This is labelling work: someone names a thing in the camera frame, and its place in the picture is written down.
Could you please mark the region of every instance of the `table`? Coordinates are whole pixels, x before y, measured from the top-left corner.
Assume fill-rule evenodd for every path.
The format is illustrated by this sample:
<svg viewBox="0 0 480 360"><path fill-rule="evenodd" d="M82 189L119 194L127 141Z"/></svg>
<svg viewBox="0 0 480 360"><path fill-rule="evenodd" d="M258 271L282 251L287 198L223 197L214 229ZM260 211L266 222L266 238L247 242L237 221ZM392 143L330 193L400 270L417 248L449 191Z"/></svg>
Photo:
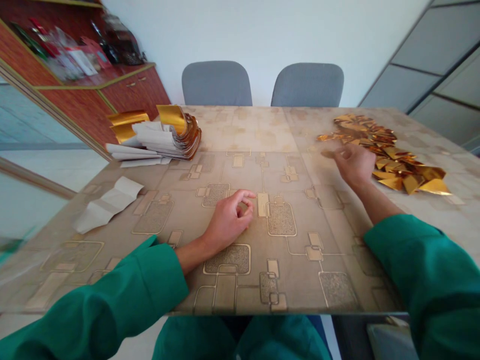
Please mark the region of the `table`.
<svg viewBox="0 0 480 360"><path fill-rule="evenodd" d="M45 312L72 289L95 283L151 234L173 248L187 244L205 231L217 201L241 188L257 194L254 220L233 245L187 276L190 294L174 314L403 311L362 240L372 226L362 204L334 161L320 155L331 145L316 141L334 129L336 116L350 112L393 129L398 147L447 171L454 196L408 196L377 186L480 264L480 160L398 110L183 109L203 131L195 158L127 169L110 163L1 269L2 311ZM120 176L145 188L108 225L76 233L72 222Z"/></svg>

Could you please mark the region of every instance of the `gray chair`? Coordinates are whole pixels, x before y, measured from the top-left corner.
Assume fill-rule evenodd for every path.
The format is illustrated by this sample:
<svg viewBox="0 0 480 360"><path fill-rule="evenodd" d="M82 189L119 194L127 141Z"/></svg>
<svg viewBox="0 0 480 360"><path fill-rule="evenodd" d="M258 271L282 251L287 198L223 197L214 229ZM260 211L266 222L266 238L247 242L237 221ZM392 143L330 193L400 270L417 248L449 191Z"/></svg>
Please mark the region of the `gray chair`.
<svg viewBox="0 0 480 360"><path fill-rule="evenodd" d="M193 62L181 86L186 105L252 106L249 75L235 61Z"/></svg>
<svg viewBox="0 0 480 360"><path fill-rule="evenodd" d="M344 72L335 64L299 62L278 74L271 106L336 108L344 89Z"/></svg>

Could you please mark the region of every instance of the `gold foil paper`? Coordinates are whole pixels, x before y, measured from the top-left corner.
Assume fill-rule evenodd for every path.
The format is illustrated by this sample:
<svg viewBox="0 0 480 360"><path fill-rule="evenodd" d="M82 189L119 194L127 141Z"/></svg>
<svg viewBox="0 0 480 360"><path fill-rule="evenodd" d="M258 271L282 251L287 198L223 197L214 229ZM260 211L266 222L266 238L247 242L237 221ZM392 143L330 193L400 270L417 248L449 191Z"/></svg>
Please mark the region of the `gold foil paper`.
<svg viewBox="0 0 480 360"><path fill-rule="evenodd" d="M143 110L121 112L113 115L107 115L113 126L110 129L115 133L118 143L121 144L136 134L132 129L133 124L150 121L149 115Z"/></svg>
<svg viewBox="0 0 480 360"><path fill-rule="evenodd" d="M162 124L173 125L178 135L183 136L187 132L187 122L182 108L177 105L157 105Z"/></svg>
<svg viewBox="0 0 480 360"><path fill-rule="evenodd" d="M141 123L144 121L150 121L149 115L143 110L121 112L113 115L107 115L113 126Z"/></svg>
<svg viewBox="0 0 480 360"><path fill-rule="evenodd" d="M141 123L142 121L124 123L122 125L117 126L110 126L110 129L115 133L116 139L118 143L121 144L127 141L130 138L133 138L136 134L135 131L132 129L133 124Z"/></svg>
<svg viewBox="0 0 480 360"><path fill-rule="evenodd" d="M406 149L395 146L397 137L391 129L378 125L375 120L348 113L336 117L333 123L337 130L317 137L319 141L340 140L343 144L360 145L376 154L373 175L378 182L390 189L405 189L408 195L418 191L438 195L451 195L443 178L445 171L440 167L426 166L415 160L417 157ZM329 157L331 151L321 154Z"/></svg>

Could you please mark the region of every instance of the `hand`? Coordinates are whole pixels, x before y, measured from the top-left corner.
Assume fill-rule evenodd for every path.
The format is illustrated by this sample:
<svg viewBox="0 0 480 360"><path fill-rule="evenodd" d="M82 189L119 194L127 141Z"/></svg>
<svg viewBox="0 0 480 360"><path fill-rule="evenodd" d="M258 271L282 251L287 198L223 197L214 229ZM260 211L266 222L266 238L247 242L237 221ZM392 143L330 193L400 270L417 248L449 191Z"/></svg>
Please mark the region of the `hand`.
<svg viewBox="0 0 480 360"><path fill-rule="evenodd" d="M210 224L201 236L212 256L233 243L249 227L254 218L254 204L250 199L256 197L249 190L238 190L216 203ZM247 206L245 211L239 206L240 203Z"/></svg>
<svg viewBox="0 0 480 360"><path fill-rule="evenodd" d="M334 160L343 180L355 190L371 183L376 155L367 149L347 144L335 151Z"/></svg>

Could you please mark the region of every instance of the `green shirt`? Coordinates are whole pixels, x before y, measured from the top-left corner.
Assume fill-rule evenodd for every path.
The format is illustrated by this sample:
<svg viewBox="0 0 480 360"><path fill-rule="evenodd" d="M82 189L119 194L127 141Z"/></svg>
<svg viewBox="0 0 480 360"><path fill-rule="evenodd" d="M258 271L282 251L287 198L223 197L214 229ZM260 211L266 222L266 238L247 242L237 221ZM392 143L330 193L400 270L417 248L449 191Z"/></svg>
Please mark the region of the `green shirt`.
<svg viewBox="0 0 480 360"><path fill-rule="evenodd" d="M440 230L412 215L364 237L397 285L421 359L480 359L480 272ZM0 359L108 359L189 293L175 252L152 236L94 285L0 340ZM154 359L329 359L303 315L256 316L238 343L215 316L169 317Z"/></svg>

